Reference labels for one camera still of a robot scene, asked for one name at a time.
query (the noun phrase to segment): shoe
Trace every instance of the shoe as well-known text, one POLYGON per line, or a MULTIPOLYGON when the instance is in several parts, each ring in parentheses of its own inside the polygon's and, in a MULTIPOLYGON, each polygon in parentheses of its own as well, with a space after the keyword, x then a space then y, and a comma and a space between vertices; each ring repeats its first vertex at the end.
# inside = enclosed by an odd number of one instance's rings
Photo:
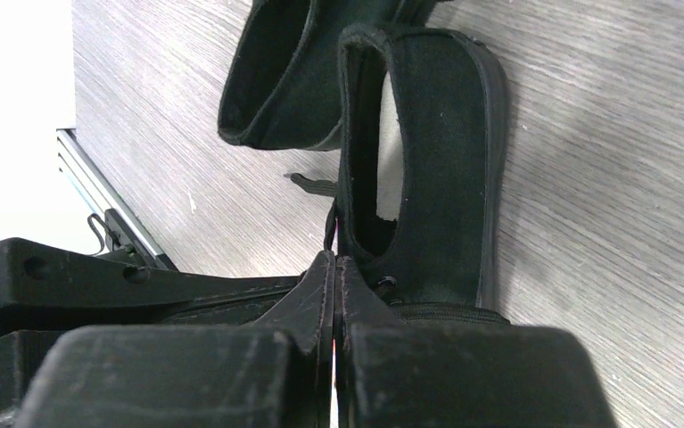
POLYGON ((339 35, 356 22, 422 25, 437 1, 254 0, 221 97, 218 133, 261 150, 339 148, 339 35))
POLYGON ((338 253, 391 305, 494 310, 509 106, 499 60, 446 29, 356 25, 340 44, 342 157, 326 247, 338 222, 338 253), (404 166, 395 220, 376 214, 387 73, 404 166))

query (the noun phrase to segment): shoe insole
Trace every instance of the shoe insole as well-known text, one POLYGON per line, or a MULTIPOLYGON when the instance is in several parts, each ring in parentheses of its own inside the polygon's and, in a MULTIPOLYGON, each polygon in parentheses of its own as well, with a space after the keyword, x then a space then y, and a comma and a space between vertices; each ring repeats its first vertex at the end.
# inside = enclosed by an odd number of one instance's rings
POLYGON ((375 214, 384 220, 396 220, 400 216, 405 168, 400 117, 389 73, 383 79, 378 142, 375 214))

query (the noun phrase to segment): shoe sole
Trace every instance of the shoe sole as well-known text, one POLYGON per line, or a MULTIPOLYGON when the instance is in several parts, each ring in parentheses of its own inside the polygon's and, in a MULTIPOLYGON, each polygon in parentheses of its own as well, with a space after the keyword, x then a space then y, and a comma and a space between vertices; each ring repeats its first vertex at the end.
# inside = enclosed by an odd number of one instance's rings
POLYGON ((486 45, 462 33, 453 32, 456 40, 465 45, 467 52, 473 57, 483 85, 486 97, 487 138, 487 171, 486 219, 483 224, 483 248, 481 260, 481 278, 476 296, 476 306, 484 309, 499 309, 499 288, 497 286, 499 256, 497 238, 499 229, 499 205, 501 201, 502 177, 507 159, 507 128, 509 121, 509 88, 507 74, 499 59, 486 45))

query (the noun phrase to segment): shoe opening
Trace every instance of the shoe opening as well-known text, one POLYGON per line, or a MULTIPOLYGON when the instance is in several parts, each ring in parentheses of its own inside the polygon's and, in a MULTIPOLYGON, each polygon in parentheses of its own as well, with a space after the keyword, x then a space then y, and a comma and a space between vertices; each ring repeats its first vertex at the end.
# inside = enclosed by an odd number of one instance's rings
POLYGON ((402 148, 386 62, 371 48, 350 50, 349 172, 352 223, 358 244, 383 255, 397 228, 402 148))
POLYGON ((309 10, 310 0, 277 0, 265 2, 255 12, 223 95, 220 128, 233 132, 250 125, 289 66, 309 10))

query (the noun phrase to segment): gray wood grain surface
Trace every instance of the gray wood grain surface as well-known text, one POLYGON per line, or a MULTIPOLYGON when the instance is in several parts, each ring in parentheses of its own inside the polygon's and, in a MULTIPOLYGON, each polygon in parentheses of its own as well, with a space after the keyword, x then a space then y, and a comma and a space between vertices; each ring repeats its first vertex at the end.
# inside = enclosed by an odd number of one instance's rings
MULTIPOLYGON (((75 0, 78 137, 184 270, 295 274, 338 154, 217 136, 247 0, 75 0)), ((500 223, 505 313, 576 333, 622 426, 684 427, 684 1, 473 0, 514 94, 500 223)))

